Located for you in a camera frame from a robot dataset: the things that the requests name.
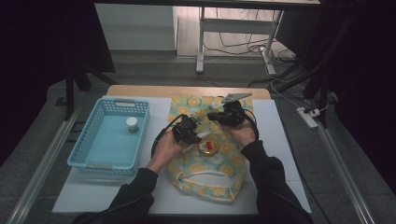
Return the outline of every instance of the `basket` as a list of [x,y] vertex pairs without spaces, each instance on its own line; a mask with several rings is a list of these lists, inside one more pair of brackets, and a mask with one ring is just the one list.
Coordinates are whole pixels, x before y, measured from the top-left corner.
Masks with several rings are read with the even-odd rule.
[[[137,133],[129,132],[129,117],[137,118]],[[99,99],[67,164],[83,173],[135,175],[148,124],[148,101]]]

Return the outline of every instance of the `person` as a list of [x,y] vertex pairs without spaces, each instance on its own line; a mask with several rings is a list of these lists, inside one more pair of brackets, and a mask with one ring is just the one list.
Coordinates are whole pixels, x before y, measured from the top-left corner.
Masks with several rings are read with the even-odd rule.
[[[221,126],[243,149],[241,153],[250,163],[249,170],[256,184],[257,209],[262,223],[313,223],[311,216],[301,207],[297,197],[286,184],[282,162],[268,157],[262,140],[256,140],[251,124],[245,120],[236,127]],[[145,223],[161,169],[188,145],[177,143],[172,132],[166,132],[158,142],[155,152],[145,168],[139,168],[129,185],[123,185],[109,209],[134,202],[134,205],[113,211],[93,223]],[[79,223],[89,214],[75,219]]]

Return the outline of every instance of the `black sleeve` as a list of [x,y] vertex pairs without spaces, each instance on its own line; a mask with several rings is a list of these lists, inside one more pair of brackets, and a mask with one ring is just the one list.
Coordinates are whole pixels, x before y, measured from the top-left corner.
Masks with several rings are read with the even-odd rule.
[[241,153],[250,162],[250,173],[258,190],[257,209],[262,223],[313,223],[286,184],[282,162],[267,156],[262,141],[250,143]]
[[[113,209],[119,205],[135,200],[137,200],[137,203],[115,212],[111,212],[103,218],[95,220],[93,223],[145,223],[149,209],[154,203],[154,198],[151,196],[151,192],[154,191],[157,185],[157,178],[158,175],[150,169],[140,168],[131,184],[125,184],[120,187],[119,192],[108,208]],[[73,221],[73,224],[80,223],[81,220],[92,215],[94,214],[83,214],[77,217]]]

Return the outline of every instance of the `power strip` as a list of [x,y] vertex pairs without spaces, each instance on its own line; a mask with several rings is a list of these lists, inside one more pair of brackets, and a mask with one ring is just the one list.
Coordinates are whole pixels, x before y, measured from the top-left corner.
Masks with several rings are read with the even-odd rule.
[[308,113],[304,113],[305,108],[303,107],[299,107],[297,108],[297,112],[300,114],[300,116],[303,118],[303,120],[305,121],[305,123],[308,125],[308,127],[310,129],[315,129],[318,127],[318,124],[316,121],[314,121],[314,119],[312,119],[312,117],[308,114]]

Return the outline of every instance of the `white wall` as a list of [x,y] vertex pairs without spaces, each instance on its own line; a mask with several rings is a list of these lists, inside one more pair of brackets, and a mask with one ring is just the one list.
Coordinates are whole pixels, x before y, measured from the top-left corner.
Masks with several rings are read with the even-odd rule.
[[109,49],[177,48],[175,7],[95,4]]

